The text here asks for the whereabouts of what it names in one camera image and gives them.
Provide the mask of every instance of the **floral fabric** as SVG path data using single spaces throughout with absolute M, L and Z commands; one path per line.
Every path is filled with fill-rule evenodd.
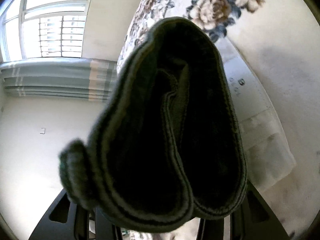
M 125 44 L 117 63 L 119 72 L 124 60 L 145 38 L 157 21 L 180 16 L 189 19 L 210 37 L 212 42 L 228 33 L 228 26 L 236 24 L 242 11 L 255 13 L 266 0 L 141 0 L 129 26 Z

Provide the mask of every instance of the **window frame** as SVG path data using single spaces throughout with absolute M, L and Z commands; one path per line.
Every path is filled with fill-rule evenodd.
M 60 2 L 53 2 L 53 3 L 46 3 L 43 5 L 39 5 L 33 8 L 26 9 L 27 0 L 21 0 L 20 1 L 20 7 L 19 7 L 19 14 L 10 18 L 6 19 L 7 10 L 10 7 L 10 5 L 7 7 L 6 11 L 1 15 L 0 17 L 0 50 L 2 54 L 2 58 L 4 62 L 10 61 L 8 47 L 7 47 L 7 40 L 6 40 L 6 32 L 5 32 L 5 24 L 7 22 L 10 22 L 14 19 L 19 19 L 19 43 L 20 43 L 20 50 L 21 50 L 21 56 L 22 59 L 26 59 L 26 54 L 24 50 L 24 43 L 23 43 L 23 35 L 22 35 L 22 24 L 26 21 L 34 20 L 34 19 L 40 19 L 44 17 L 54 17 L 54 16 L 67 16 L 67 15 L 75 15 L 75 16 L 86 16 L 89 9 L 89 4 L 91 0 L 68 0 L 68 1 L 60 1 Z M 29 12 L 34 12 L 37 10 L 41 10 L 44 8 L 57 8 L 62 6 L 83 6 L 84 11 L 67 11 L 67 12 L 53 12 L 53 13 L 46 13 L 46 14 L 40 14 L 37 16 L 29 17 L 28 19 L 25 19 L 25 15 Z

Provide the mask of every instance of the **dark green fabric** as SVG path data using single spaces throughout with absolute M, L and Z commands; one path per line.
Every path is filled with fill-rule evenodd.
M 220 219 L 246 192 L 246 164 L 220 55 L 192 22 L 164 19 L 129 56 L 86 146 L 60 155 L 61 182 L 115 225 L 168 232 Z

